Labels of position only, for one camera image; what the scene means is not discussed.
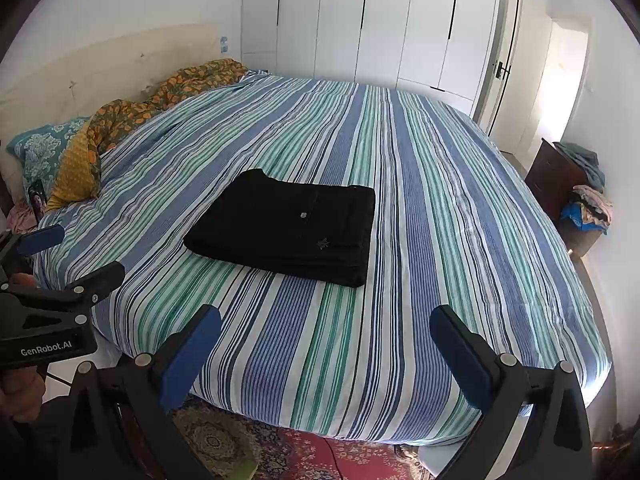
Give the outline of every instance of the human hand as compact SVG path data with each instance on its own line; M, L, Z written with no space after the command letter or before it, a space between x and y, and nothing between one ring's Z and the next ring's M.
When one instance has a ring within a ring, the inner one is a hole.
M44 391L35 366L9 370L0 381L0 412L15 422L32 422L40 413Z

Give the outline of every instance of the striped bedsheet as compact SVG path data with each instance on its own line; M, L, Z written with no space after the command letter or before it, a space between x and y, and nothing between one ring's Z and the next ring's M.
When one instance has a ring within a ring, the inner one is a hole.
M113 260L94 323L155 351L203 303L223 317L194 393L269 424L428 444L478 417L428 333L448 303L526 365L571 361L589 402L610 363L552 223L472 121L440 102L343 82L251 75L190 98L107 153L98 200L45 216L36 258L62 287ZM346 288L210 260L182 238L241 171L376 191L368 280Z

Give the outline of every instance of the cream upholstered headboard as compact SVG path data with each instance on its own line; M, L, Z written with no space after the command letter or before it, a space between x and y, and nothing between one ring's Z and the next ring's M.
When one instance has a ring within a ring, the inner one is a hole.
M24 198L22 167L5 147L17 134L91 116L114 99L145 100L145 89L179 68L219 59L212 25L154 28L80 48L0 96L0 171L14 202Z

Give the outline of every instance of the red patterned rug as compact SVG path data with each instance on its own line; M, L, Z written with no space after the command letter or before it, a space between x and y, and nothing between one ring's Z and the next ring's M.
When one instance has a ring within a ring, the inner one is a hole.
M228 480L428 480L411 448L285 430L190 397L174 423L207 468Z

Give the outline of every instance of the bright light from doorway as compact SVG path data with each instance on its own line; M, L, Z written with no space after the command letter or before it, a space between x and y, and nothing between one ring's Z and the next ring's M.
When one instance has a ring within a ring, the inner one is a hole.
M586 32L553 23L537 97L541 110L537 138L548 142L562 138L580 88L588 39Z

